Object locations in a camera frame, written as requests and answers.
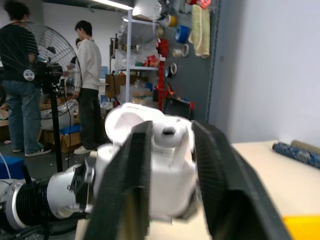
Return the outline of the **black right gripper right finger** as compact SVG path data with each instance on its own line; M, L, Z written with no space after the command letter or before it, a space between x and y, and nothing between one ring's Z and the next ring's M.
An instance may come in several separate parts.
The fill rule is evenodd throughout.
M254 169L222 131L192 123L199 186L213 240L290 240L270 196Z

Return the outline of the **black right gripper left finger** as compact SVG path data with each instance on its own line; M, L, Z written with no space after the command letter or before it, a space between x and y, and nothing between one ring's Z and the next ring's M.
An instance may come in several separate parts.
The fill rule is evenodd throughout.
M143 240L149 228L152 121L136 125L105 168L85 240Z

